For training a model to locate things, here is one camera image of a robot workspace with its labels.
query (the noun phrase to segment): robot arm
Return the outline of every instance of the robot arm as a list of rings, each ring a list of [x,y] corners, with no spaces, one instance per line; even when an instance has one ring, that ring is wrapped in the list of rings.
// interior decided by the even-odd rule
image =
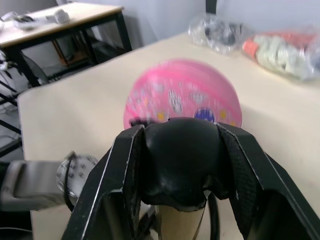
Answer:
[[[89,174],[62,239],[139,239],[141,200],[191,212],[205,206],[204,190],[230,200],[245,240],[320,239],[318,216],[251,134],[194,118],[121,132]]]

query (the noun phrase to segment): plastic bag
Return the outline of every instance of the plastic bag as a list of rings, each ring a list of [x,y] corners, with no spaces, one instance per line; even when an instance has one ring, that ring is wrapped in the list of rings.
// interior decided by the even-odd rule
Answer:
[[[228,54],[240,49],[253,31],[241,23],[223,20],[214,14],[206,13],[195,17],[188,34],[198,46],[209,47],[220,54]]]
[[[319,33],[315,28],[259,33],[242,48],[268,70],[300,81],[313,80],[320,77]]]

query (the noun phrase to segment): table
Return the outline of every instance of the table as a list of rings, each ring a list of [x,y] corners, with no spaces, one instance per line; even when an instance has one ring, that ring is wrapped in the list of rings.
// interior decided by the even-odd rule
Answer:
[[[70,16],[66,24],[45,24],[30,31],[22,31],[6,23],[0,33],[0,47],[6,52],[8,58],[16,62],[33,87],[39,86],[37,78],[24,60],[21,50],[39,45],[65,35],[82,32],[93,63],[98,64],[97,57],[91,45],[86,29],[116,21],[122,45],[125,52],[132,50],[126,24],[122,15],[122,6],[100,5],[73,2],[28,14],[32,18],[53,15],[57,10],[63,9]]]
[[[101,158],[123,130],[125,103],[134,81],[147,68],[172,58],[208,63],[230,80],[239,97],[242,127],[288,171],[320,216],[320,83],[294,83],[240,53],[225,56],[195,46],[186,34],[20,95],[25,159],[57,161],[70,150]],[[229,202],[219,201],[218,207],[221,239],[243,239]],[[69,216],[65,206],[33,212],[34,239],[59,239]],[[208,231],[206,213],[199,239],[209,239]]]

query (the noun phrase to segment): black cable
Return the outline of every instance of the black cable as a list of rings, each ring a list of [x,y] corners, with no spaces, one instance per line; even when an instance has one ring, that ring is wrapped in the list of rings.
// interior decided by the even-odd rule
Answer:
[[[208,196],[208,206],[210,215],[210,240],[220,239],[220,222],[216,196],[210,193]]]
[[[70,165],[71,165],[72,160],[73,160],[73,157],[70,157],[68,159],[69,162],[68,162],[68,165],[66,166],[66,171],[65,171],[65,176],[64,176],[64,191],[63,191],[63,198],[65,201],[65,204],[67,205],[67,207],[70,209],[71,212],[75,208],[75,206],[70,201],[69,191],[68,191],[68,176],[69,176],[69,169],[70,169]]]

